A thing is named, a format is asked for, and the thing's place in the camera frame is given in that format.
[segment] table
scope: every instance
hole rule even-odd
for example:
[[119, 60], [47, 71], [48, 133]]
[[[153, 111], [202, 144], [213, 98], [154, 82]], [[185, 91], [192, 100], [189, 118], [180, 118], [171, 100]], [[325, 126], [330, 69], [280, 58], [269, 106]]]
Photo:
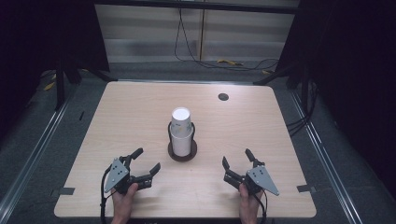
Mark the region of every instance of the table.
[[[227, 101], [219, 99], [226, 93]], [[191, 111], [198, 153], [179, 162], [167, 152], [167, 126], [176, 107]], [[280, 195], [268, 195], [268, 217], [313, 217], [316, 208], [290, 141], [274, 92], [264, 86], [232, 84], [110, 82], [66, 180], [73, 195], [61, 195], [57, 217], [99, 217], [100, 182], [114, 158], [139, 147], [132, 175], [146, 175], [160, 162], [152, 188], [138, 191], [133, 217], [238, 217], [239, 193], [223, 181], [223, 156], [240, 175], [251, 169], [249, 148], [264, 161]], [[113, 216], [111, 199], [106, 216]]]

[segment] gray carpet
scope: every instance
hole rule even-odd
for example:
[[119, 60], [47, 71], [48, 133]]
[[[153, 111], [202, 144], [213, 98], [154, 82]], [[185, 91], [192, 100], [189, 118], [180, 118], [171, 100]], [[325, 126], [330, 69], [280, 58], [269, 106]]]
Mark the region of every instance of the gray carpet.
[[[256, 64], [249, 62], [246, 66], [254, 67]], [[218, 68], [209, 69], [194, 62], [113, 63], [110, 68], [111, 74], [108, 75], [121, 79], [251, 83], [265, 77], [260, 70], [235, 72]], [[67, 95], [72, 96], [70, 103], [8, 223], [100, 223], [99, 218], [58, 218], [53, 214], [57, 197], [51, 196], [51, 193], [64, 186], [106, 87], [104, 81], [92, 74], [84, 71], [81, 71], [81, 74], [83, 79], [79, 85], [76, 87], [66, 85]], [[277, 78], [268, 85], [275, 91], [285, 122], [291, 123], [300, 117], [292, 102], [290, 91], [286, 89], [286, 80], [286, 77]], [[0, 168], [4, 171], [0, 173], [1, 198], [20, 172], [54, 113], [56, 89], [43, 91], [47, 83], [48, 79], [43, 78], [42, 84], [38, 87], [19, 122], [1, 142]], [[331, 114], [320, 97], [317, 99], [312, 121], [328, 150], [336, 171], [358, 209], [362, 222], [396, 223], [395, 202], [389, 197], [381, 182], [359, 153], [337, 130]], [[318, 212], [313, 218], [268, 218], [267, 223], [349, 223], [305, 129], [301, 129], [291, 140], [308, 185], [315, 186], [318, 191], [312, 194]], [[238, 220], [135, 219], [133, 223], [238, 223]]]

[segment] round brown coaster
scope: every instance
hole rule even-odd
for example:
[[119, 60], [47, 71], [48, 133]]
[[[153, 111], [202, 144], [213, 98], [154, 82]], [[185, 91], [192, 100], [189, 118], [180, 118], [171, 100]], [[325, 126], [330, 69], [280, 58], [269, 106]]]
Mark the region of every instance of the round brown coaster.
[[172, 143], [170, 142], [170, 143], [168, 144], [168, 153], [169, 153], [169, 156], [170, 156], [174, 161], [190, 161], [190, 160], [192, 160], [192, 159], [195, 157], [195, 155], [197, 154], [197, 148], [198, 148], [197, 143], [195, 142], [195, 140], [192, 140], [192, 141], [191, 141], [191, 152], [190, 152], [190, 154], [187, 155], [187, 156], [184, 156], [184, 157], [179, 157], [178, 155], [176, 155], [176, 154], [174, 153], [173, 148], [172, 148]]

